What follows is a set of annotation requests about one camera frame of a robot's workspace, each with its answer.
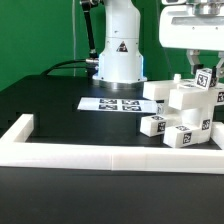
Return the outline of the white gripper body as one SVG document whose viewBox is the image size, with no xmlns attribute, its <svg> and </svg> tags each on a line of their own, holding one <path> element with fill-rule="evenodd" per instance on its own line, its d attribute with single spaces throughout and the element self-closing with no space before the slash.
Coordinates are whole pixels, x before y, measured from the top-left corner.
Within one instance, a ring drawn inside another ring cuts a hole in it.
<svg viewBox="0 0 224 224">
<path fill-rule="evenodd" d="M 224 51 L 224 0 L 161 0 L 163 47 Z"/>
</svg>

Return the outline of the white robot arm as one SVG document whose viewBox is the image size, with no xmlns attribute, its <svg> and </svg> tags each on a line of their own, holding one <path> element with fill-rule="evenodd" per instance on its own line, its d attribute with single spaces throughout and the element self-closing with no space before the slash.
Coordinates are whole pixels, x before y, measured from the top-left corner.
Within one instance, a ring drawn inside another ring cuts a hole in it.
<svg viewBox="0 0 224 224">
<path fill-rule="evenodd" d="M 165 48 L 185 49 L 191 72 L 202 67 L 201 50 L 216 51 L 220 61 L 214 79 L 224 76 L 224 0 L 160 0 L 159 42 Z M 93 80 L 111 88 L 129 87 L 146 80 L 139 52 L 140 12 L 131 0 L 104 0 L 105 48 Z"/>
</svg>

